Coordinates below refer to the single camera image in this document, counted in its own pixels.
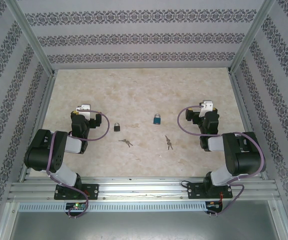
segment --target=purple cable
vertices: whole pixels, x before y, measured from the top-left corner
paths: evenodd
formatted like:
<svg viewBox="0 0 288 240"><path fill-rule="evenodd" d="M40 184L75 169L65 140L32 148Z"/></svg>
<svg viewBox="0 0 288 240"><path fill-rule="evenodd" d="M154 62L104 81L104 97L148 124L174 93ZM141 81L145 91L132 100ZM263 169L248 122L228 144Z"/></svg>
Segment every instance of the purple cable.
<svg viewBox="0 0 288 240"><path fill-rule="evenodd" d="M70 138L91 142L91 141L100 140L100 139L104 138L104 137L106 136L106 134L108 134L108 132L109 132L109 130L110 130L110 121L109 121L108 117L105 116L105 114L103 114L103 113L101 113L101 112L99 112L99 111L93 111L93 110L78 110L78 112L96 113L96 114L102 115L102 116L106 119L106 121L107 121L107 129L106 129L106 132L105 132L102 136L100 136L100 137L98 137L98 138L95 138L95 139L85 139L85 138L80 138L80 137L76 137L76 136L69 136Z"/></svg>
<svg viewBox="0 0 288 240"><path fill-rule="evenodd" d="M77 218L81 217L81 216L87 211L87 209L89 208L89 198L88 198L88 196L86 195L85 192L83 192L83 191L81 191L81 190L79 190L79 189L77 189L77 188L75 188L75 187L73 187L73 186L66 185L65 183L62 183L62 182L56 180L54 177L52 177L51 172L50 172L50 167L51 167L51 161L52 161L52 155L53 155L53 148L54 148L54 141L55 141L55 135L56 135L56 133L57 133L57 131L55 131L55 132L53 133L52 140L51 140L51 142L50 142L48 163L47 163L47 167L46 167L46 174L49 176L50 179L52 179L52 180L53 180L54 182L56 182L57 184L59 184L59 185L61 185L61 186L64 186L64 187L67 187L67 188L69 188L69 189L72 189L72 190L74 190L74 191L76 191L76 192L79 192L80 194L83 194L83 195L84 195L84 197L85 197L85 199L86 199L86 201L85 201L85 204L86 204L85 209L84 209L79 215L77 215L77 216L71 216L70 213L71 213L71 210L72 210L73 208L70 208L70 209L68 210L68 213L67 213L69 218L75 218L75 219L77 219Z"/></svg>
<svg viewBox="0 0 288 240"><path fill-rule="evenodd" d="M182 114L182 112L184 112L186 109L190 109L190 108L202 108L203 106L200 106L200 105L195 105L195 106L188 106L186 108L184 108L182 111L179 112L178 116L177 116L177 125L179 126L180 129L182 129L185 133L187 134L190 134L190 135L194 135L194 136L205 136L205 137L220 137L221 135L219 134L201 134L201 133L193 133L193 132L189 132L189 131L186 131L180 124L180 116ZM230 181L227 182L228 185L231 185L231 186L241 186L242 189L241 191L236 195L236 197L226 206L226 208L224 208L224 210L222 210L220 213L216 213L215 211L212 211L212 210L208 210L209 212L213 212L214 214L216 215L220 215L224 212L226 212L227 209L229 209L233 203L235 203L235 201L240 197L240 195L242 194L242 192L244 191L244 185L243 184L231 184L233 182L235 182L236 180L240 180L240 179L247 179L247 178L251 178L251 177L254 177L255 175L259 174L264 166L264 155L263 155L263 151L261 149L261 147L248 135L242 133L242 132L239 132L239 131L235 131L233 132L233 134L238 134L238 135L241 135L245 138L247 138L258 150L259 152L259 156L260 156L260 165L259 165L259 168L257 169L256 172L250 174L250 175L242 175L240 177L235 177L233 179L231 179Z"/></svg>

